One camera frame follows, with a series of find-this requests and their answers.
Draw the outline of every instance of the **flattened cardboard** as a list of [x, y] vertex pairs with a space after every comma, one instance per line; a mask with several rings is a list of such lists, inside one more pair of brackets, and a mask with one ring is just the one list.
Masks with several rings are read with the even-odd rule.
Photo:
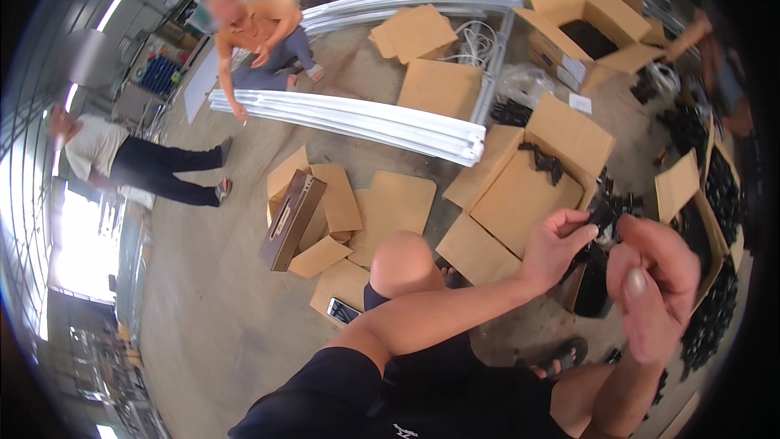
[[368, 39], [382, 57], [397, 57], [401, 64], [407, 64], [415, 58], [441, 57], [458, 36], [436, 7], [425, 4], [396, 11], [387, 21], [371, 29]]
[[509, 277], [520, 268], [520, 259], [466, 213], [455, 219], [436, 252], [475, 286]]
[[536, 171], [531, 151], [517, 151], [470, 215], [522, 259], [532, 226], [555, 210], [578, 207], [582, 197], [583, 187], [567, 173], [553, 186], [550, 173]]
[[266, 183], [268, 185], [269, 201], [279, 202], [285, 194], [290, 180], [293, 179], [296, 170], [306, 173], [311, 172], [309, 170], [309, 157], [306, 153], [306, 146], [301, 146], [298, 151], [282, 161], [282, 164], [268, 174]]
[[346, 259], [341, 259], [322, 272], [309, 305], [334, 325], [345, 327], [344, 324], [327, 315], [327, 306], [330, 304], [331, 298], [337, 298], [346, 305], [360, 312], [365, 312], [363, 289], [368, 285], [368, 279], [369, 274], [365, 269]]
[[336, 264], [339, 259], [346, 258], [351, 252], [352, 249], [336, 239], [325, 236], [314, 246], [294, 257], [288, 271], [304, 278], [312, 278]]
[[[311, 173], [327, 184], [322, 194], [322, 205], [329, 231], [333, 234], [363, 229], [360, 211], [344, 167], [333, 163], [313, 164]], [[344, 235], [336, 239], [343, 241]]]
[[660, 222], [669, 224], [698, 190], [699, 168], [696, 163], [696, 150], [691, 150], [671, 168], [655, 177]]
[[471, 119], [482, 85], [482, 69], [443, 61], [412, 60], [397, 105], [462, 121]]
[[348, 259], [369, 267], [377, 247], [396, 230], [422, 235], [435, 193], [432, 180], [390, 171], [374, 173], [370, 189], [355, 191], [364, 229], [349, 241], [354, 252]]

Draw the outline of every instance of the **label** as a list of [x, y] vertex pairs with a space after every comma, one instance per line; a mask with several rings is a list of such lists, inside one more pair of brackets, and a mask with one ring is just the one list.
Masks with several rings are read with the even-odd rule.
[[576, 93], [569, 94], [569, 106], [579, 112], [591, 113], [590, 99]]
[[555, 69], [555, 76], [558, 77], [558, 80], [563, 82], [563, 85], [566, 85], [571, 90], [578, 90], [580, 88], [580, 83], [577, 82], [577, 79], [574, 78], [574, 75], [569, 73], [569, 71], [563, 68], [561, 65], [558, 65], [558, 67]]
[[587, 72], [585, 63], [579, 60], [572, 60], [567, 55], [563, 55], [563, 67], [574, 75], [578, 83], [582, 83], [585, 79], [585, 73]]

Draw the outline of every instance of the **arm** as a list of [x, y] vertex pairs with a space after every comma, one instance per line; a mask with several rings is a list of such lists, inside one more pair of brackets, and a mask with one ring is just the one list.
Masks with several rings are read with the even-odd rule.
[[383, 372], [392, 356], [429, 348], [521, 306], [557, 284], [574, 255], [596, 237], [592, 224], [572, 232], [587, 217], [588, 212], [559, 210], [538, 223], [522, 266], [511, 277], [394, 298], [355, 319], [327, 346], [355, 349]]
[[699, 260], [672, 229], [623, 216], [624, 243], [609, 255], [607, 291], [620, 307], [629, 352], [602, 385], [582, 435], [628, 437], [642, 422], [658, 380], [688, 326]]

